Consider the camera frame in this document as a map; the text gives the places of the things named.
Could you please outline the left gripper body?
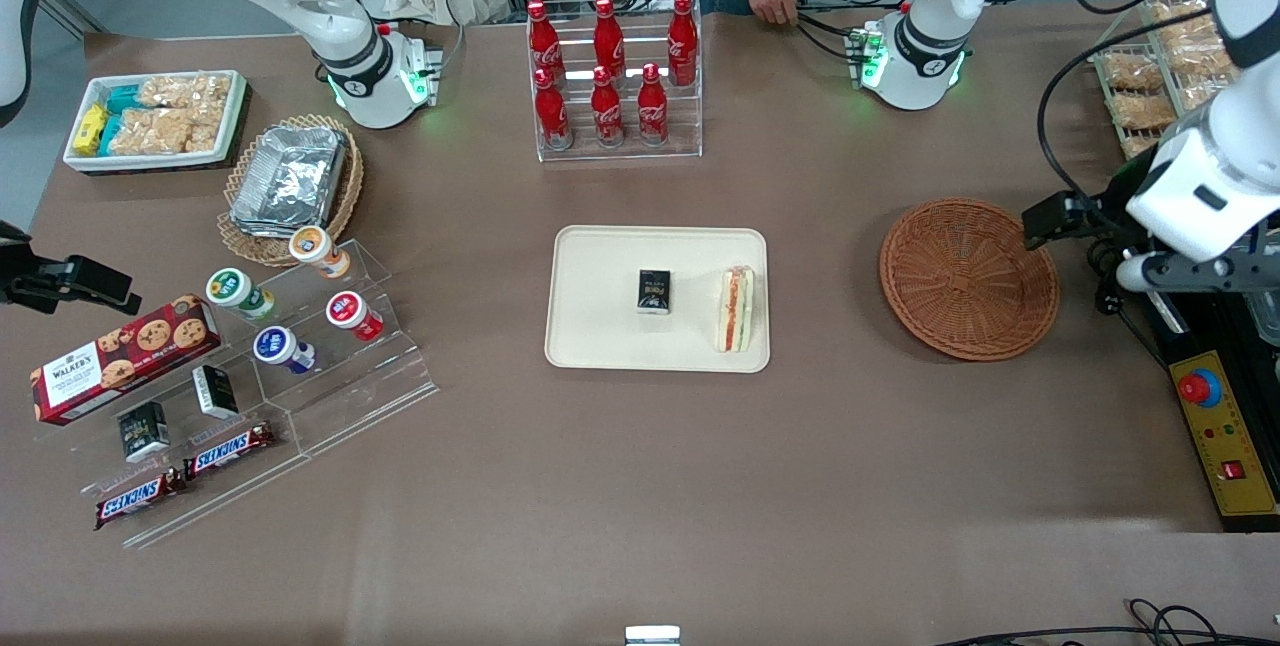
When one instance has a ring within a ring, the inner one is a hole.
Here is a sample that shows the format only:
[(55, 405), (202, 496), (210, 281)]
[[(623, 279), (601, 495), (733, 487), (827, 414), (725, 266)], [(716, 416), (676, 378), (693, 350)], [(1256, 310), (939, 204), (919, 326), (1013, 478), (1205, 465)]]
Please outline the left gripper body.
[(1102, 191), (1089, 194), (1083, 207), (1080, 237), (1110, 240), (1121, 249), (1142, 249), (1142, 226), (1126, 212), (1134, 191)]

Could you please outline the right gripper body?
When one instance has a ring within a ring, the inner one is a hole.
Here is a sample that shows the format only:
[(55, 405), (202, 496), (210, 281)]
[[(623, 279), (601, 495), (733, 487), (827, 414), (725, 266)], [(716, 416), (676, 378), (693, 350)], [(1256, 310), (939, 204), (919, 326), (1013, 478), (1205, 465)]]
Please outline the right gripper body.
[(1, 304), (18, 304), (38, 313), (54, 313), (70, 301), (67, 258), (40, 257), (31, 235), (12, 223), (1, 223)]

